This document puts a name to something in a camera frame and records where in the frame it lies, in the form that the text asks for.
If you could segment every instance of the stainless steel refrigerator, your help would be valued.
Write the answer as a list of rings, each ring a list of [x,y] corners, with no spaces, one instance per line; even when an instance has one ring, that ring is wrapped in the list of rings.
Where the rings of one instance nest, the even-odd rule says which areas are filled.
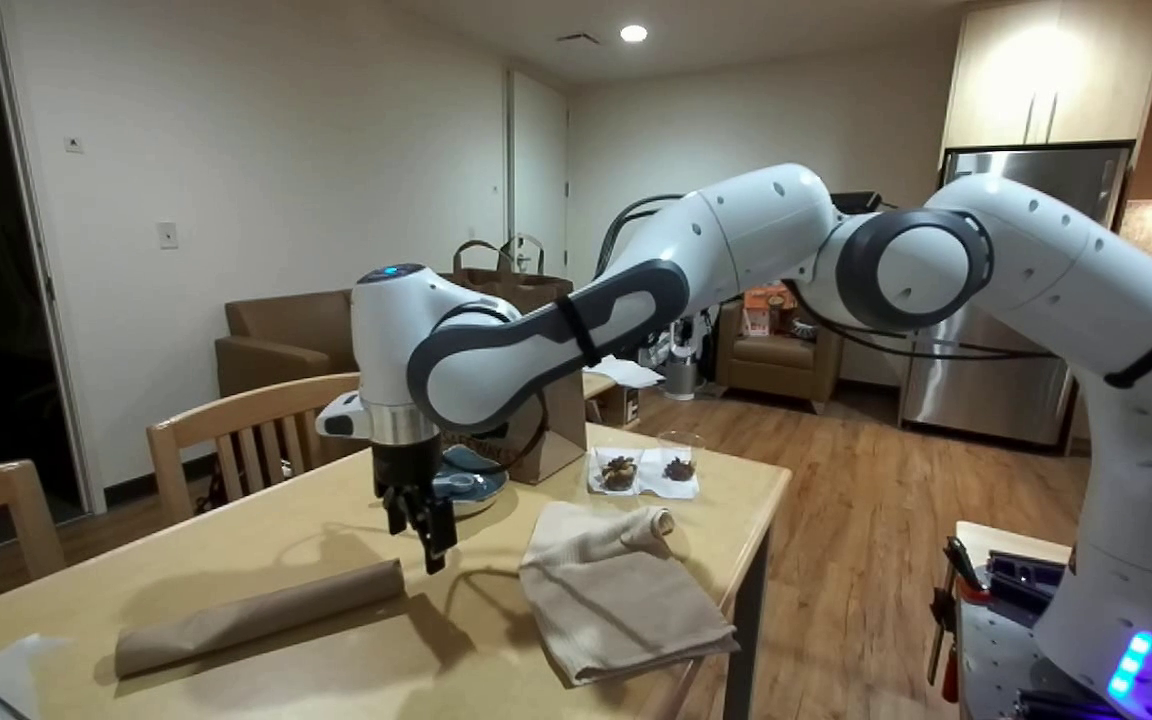
[[[1031,184],[1100,223],[1117,223],[1131,143],[954,148],[940,184],[972,170]],[[915,333],[915,351],[954,355],[964,344],[1043,351],[1010,325],[964,308]],[[1075,381],[1059,355],[1035,360],[912,360],[900,419],[1035,449],[1063,449]]]

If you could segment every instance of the armchair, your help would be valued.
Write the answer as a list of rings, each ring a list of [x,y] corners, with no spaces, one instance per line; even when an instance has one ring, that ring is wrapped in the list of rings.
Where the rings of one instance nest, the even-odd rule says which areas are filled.
[[[844,341],[830,327],[815,327],[813,341],[788,333],[745,335],[745,308],[727,301],[720,308],[716,381],[723,389],[807,400],[821,411],[839,374],[839,347]]]
[[[346,288],[233,301],[223,320],[230,335],[215,341],[222,394],[357,366]]]

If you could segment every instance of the beige cloth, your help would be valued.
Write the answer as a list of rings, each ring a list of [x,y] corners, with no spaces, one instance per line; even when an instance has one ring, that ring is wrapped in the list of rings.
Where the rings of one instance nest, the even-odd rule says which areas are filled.
[[[664,508],[600,515],[550,504],[540,512],[521,582],[565,684],[735,652],[732,619],[671,561],[667,532]]]
[[[300,587],[282,587],[267,595],[203,606],[171,623],[128,629],[118,641],[113,669],[120,681],[128,681],[208,652],[252,643],[287,629],[306,629],[347,606],[384,604],[397,595],[406,595],[400,565],[397,561],[370,565]]]

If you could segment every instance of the robotic arm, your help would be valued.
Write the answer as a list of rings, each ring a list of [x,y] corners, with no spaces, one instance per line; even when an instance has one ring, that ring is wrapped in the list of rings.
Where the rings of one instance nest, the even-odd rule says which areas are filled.
[[[433,494],[439,428],[495,428],[550,381],[786,276],[830,320],[869,327],[929,327],[972,301],[1075,366],[1094,485],[1035,641],[1117,707],[1148,710],[1152,254],[1025,184],[964,175],[915,210],[839,217],[807,167],[749,170],[667,202],[600,280],[529,316],[415,263],[370,273],[364,389],[323,428],[377,444],[393,526],[414,525],[439,568],[455,543],[454,508]]]

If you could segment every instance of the cloth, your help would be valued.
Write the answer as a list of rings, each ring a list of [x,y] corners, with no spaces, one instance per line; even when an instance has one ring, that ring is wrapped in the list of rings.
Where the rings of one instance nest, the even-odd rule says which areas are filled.
[[[120,681],[128,681],[208,652],[252,643],[287,629],[306,629],[347,606],[384,604],[397,595],[406,595],[400,565],[397,561],[370,565],[300,587],[282,587],[267,595],[203,606],[171,623],[128,629],[118,641],[113,669]]]
[[[560,681],[594,684],[735,652],[732,619],[667,551],[671,515],[550,504],[521,582]]]

